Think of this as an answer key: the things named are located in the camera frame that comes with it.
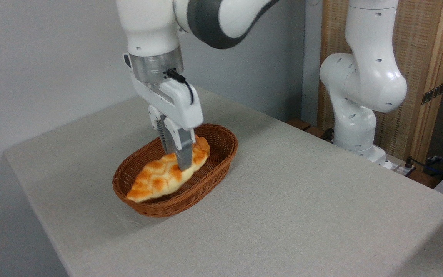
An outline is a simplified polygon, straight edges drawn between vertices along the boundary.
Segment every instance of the cable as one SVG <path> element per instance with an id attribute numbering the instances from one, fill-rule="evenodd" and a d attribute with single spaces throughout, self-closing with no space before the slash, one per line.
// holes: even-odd
<path id="1" fill-rule="evenodd" d="M 440 174 L 443 174 L 443 171 L 442 171 L 442 170 L 436 170 L 435 168 L 431 168 L 431 167 L 429 167 L 428 165 L 425 165 L 424 163 L 420 163 L 419 161 L 413 159 L 411 156 L 408 157 L 408 161 L 406 161 L 406 163 L 408 163 L 408 162 L 411 163 L 411 161 L 415 162 L 415 163 L 418 164 L 418 165 L 421 165 L 422 167 L 424 167 L 424 168 L 426 168 L 426 169 L 428 169 L 428 170 L 432 170 L 433 172 L 438 172 L 438 173 L 440 173 Z"/>
<path id="2" fill-rule="evenodd" d="M 167 71 L 164 72 L 165 75 L 167 75 L 168 77 L 178 81 L 179 83 L 185 84 L 186 86 L 188 86 L 189 92 L 191 94 L 191 105 L 194 103 L 194 93 L 192 93 L 192 88 L 190 87 L 188 81 L 186 81 L 186 78 L 184 76 L 182 76 L 181 74 L 178 74 L 176 72 L 176 69 L 169 69 Z"/>
<path id="3" fill-rule="evenodd" d="M 192 89 L 191 89 L 188 81 L 185 81 L 184 84 L 186 84 L 186 86 L 188 86 L 189 92 L 191 93 L 191 105 L 192 105 L 194 103 L 194 93 L 192 93 Z"/>

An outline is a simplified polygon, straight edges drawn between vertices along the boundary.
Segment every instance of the gray wall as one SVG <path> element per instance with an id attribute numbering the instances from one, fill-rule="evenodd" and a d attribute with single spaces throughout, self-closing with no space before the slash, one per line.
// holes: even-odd
<path id="1" fill-rule="evenodd" d="M 303 7 L 281 0 L 230 50 L 184 35 L 188 80 L 278 119 L 299 117 Z M 0 0 L 0 276 L 65 275 L 3 151 L 134 96 L 125 48 L 113 0 Z"/>

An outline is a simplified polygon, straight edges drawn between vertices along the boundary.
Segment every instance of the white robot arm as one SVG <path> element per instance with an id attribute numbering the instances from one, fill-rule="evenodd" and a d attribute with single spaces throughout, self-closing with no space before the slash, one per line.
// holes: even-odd
<path id="1" fill-rule="evenodd" d="M 320 69 L 334 109 L 334 144 L 380 165 L 386 158 L 374 146 L 373 110 L 396 109 L 407 90 L 392 49 L 397 5 L 398 0 L 350 0 L 345 36 L 353 55 L 332 54 Z"/>
<path id="2" fill-rule="evenodd" d="M 193 128 L 203 122 L 195 88 L 183 71 L 179 27 L 217 49 L 241 42 L 278 0 L 117 0 L 128 38 L 125 61 L 135 89 L 150 103 L 152 125 L 181 170 L 191 163 Z M 373 147 L 371 109 L 390 112 L 406 95 L 406 81 L 392 52 L 398 0 L 350 0 L 346 39 L 354 55 L 334 54 L 320 77 L 335 111 L 335 144 L 370 160 L 385 160 Z"/>
<path id="3" fill-rule="evenodd" d="M 257 19 L 278 0 L 117 0 L 128 38 L 126 64 L 134 88 L 167 153 L 181 170 L 192 160 L 193 128 L 203 122 L 195 88 L 180 74 L 179 26 L 218 49 L 241 42 Z"/>

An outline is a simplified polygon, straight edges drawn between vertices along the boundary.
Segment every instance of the bread roll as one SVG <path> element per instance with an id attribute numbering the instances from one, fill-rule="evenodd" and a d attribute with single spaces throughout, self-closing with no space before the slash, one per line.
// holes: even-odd
<path id="1" fill-rule="evenodd" d="M 191 167 L 181 171 L 175 153 L 149 162 L 136 177 L 126 197 L 136 203 L 157 198 L 178 190 L 210 156 L 210 146 L 204 137 L 196 136 L 192 144 Z"/>

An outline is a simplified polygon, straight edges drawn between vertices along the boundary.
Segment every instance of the wicker basket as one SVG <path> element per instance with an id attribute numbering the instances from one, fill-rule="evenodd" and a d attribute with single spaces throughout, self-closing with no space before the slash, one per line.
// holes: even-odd
<path id="1" fill-rule="evenodd" d="M 138 213 L 151 217 L 165 217 L 189 209 L 206 196 L 228 173 L 230 162 L 237 152 L 237 138 L 220 125 L 203 124 L 195 134 L 204 137 L 210 145 L 210 156 L 206 163 L 194 173 L 176 192 L 141 203 L 128 200 L 126 193 L 143 167 L 160 159 L 165 152 L 157 137 L 141 149 L 132 153 L 117 168 L 112 179 L 116 195 Z"/>

